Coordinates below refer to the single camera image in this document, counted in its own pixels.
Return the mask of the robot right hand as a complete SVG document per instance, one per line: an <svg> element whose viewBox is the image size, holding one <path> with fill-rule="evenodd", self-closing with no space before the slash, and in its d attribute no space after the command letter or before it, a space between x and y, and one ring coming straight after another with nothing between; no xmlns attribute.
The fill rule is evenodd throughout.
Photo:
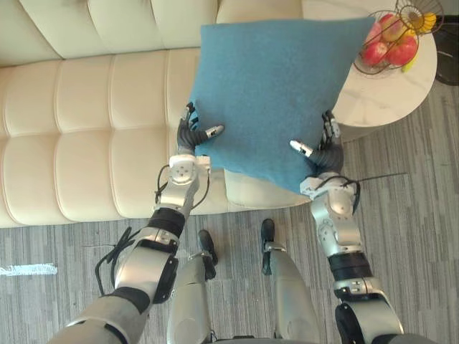
<svg viewBox="0 0 459 344"><path fill-rule="evenodd" d="M328 172L339 173L344 165L341 129L330 110L324 112L321 117L323 133L319 147L309 147L299 140L290 140L289 145L316 167L317 175Z"/></svg>

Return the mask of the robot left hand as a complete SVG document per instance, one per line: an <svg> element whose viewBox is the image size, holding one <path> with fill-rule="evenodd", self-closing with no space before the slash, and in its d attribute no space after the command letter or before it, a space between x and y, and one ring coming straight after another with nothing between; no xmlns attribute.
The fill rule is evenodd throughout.
<svg viewBox="0 0 459 344"><path fill-rule="evenodd" d="M206 130L199 129L199 119L195 111L193 102L189 102L180 118L176 134L178 154L194 155L197 146L217 137L224 131L223 125L212 126Z"/></svg>

